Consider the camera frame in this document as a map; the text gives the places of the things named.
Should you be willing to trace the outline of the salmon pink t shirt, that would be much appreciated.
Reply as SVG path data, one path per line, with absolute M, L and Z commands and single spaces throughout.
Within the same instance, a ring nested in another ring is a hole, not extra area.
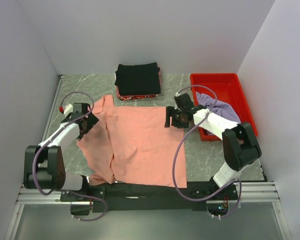
M 187 186 L 184 145 L 176 153 L 184 131 L 165 128 L 165 107 L 115 106 L 104 95 L 92 112 L 98 123 L 76 143 L 93 171 L 91 185 Z

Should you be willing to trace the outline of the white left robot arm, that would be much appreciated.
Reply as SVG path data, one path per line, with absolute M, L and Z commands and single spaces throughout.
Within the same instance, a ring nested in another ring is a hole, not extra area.
M 58 129 L 38 145 L 25 149 L 23 185 L 27 189 L 80 191 L 88 181 L 67 173 L 63 152 L 74 140 L 81 140 L 99 121 L 88 103 L 76 102 L 60 108 L 65 118 Z

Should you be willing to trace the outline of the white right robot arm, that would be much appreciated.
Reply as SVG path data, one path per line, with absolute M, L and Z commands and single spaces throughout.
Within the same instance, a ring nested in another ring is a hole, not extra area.
M 236 122 L 217 115 L 211 108 L 194 105 L 187 93 L 176 93 L 175 106 L 165 110 L 165 128 L 173 126 L 178 129 L 194 127 L 206 130 L 222 141 L 224 164 L 211 178 L 213 187 L 220 189 L 231 180 L 236 179 L 243 169 L 254 163 L 262 155 L 253 127 L 248 122 Z

